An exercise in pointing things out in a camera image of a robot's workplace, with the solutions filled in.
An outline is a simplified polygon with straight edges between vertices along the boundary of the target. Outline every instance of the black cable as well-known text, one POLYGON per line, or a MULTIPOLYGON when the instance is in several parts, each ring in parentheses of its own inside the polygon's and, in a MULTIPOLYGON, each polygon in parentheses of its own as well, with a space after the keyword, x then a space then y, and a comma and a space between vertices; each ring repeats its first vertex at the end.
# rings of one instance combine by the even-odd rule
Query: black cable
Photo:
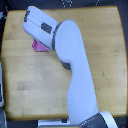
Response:
POLYGON ((14 10, 16 10, 15 5, 14 5, 14 3, 13 3, 13 0, 11 0, 11 2, 12 2, 12 5, 13 5, 13 7, 14 7, 14 10))
POLYGON ((125 123, 125 124, 122 124, 119 128, 122 128, 123 126, 125 126, 125 125, 127 125, 127 123, 125 123))

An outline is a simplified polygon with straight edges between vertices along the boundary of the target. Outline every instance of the pink object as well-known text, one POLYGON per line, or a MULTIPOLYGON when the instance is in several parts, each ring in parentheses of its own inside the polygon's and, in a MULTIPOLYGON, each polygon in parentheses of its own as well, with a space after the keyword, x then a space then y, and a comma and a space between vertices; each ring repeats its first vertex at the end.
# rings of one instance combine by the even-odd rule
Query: pink object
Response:
POLYGON ((47 47, 45 47, 43 44, 39 43, 35 39, 34 39, 32 47, 35 52, 48 52, 49 51, 47 47))

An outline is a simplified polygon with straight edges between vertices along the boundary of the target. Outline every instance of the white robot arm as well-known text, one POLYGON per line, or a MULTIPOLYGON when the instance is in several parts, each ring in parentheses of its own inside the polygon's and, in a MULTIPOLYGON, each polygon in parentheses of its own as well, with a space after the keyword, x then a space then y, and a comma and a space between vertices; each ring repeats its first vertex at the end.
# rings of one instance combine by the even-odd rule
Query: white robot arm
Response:
MULTIPOLYGON (((30 6, 25 14, 23 29, 51 51, 55 49, 62 65, 71 70, 72 77, 67 92, 67 109, 71 124, 80 124, 97 115, 94 85, 78 25, 72 20, 58 24, 52 17, 30 6)), ((108 112, 100 115, 104 120, 104 115, 111 116, 108 112)), ((112 116, 111 121, 105 122, 113 122, 107 125, 108 128, 117 128, 112 116)))

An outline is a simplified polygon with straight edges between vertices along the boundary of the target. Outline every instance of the wooden surface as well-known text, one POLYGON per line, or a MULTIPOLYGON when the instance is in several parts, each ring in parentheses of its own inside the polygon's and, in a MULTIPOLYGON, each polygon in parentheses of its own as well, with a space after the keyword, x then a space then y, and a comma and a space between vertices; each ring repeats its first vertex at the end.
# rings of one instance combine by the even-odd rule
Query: wooden surface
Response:
MULTIPOLYGON (((118 9, 113 6, 44 12, 58 22, 72 19, 78 24, 99 111, 125 116, 127 60, 118 9)), ((1 61, 7 118, 67 118, 66 95, 71 72, 62 67, 55 51, 33 51, 33 39, 22 30, 24 15, 25 11, 10 11, 3 36, 1 61)))

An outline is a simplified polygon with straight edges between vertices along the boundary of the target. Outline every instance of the cable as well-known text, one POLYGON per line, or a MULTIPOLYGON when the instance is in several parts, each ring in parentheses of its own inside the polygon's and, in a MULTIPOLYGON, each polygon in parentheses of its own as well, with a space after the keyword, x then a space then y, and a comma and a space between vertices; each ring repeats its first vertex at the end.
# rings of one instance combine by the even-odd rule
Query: cable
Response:
POLYGON ((119 128, 122 128, 123 126, 125 126, 127 123, 125 123, 125 124, 122 124, 119 128))

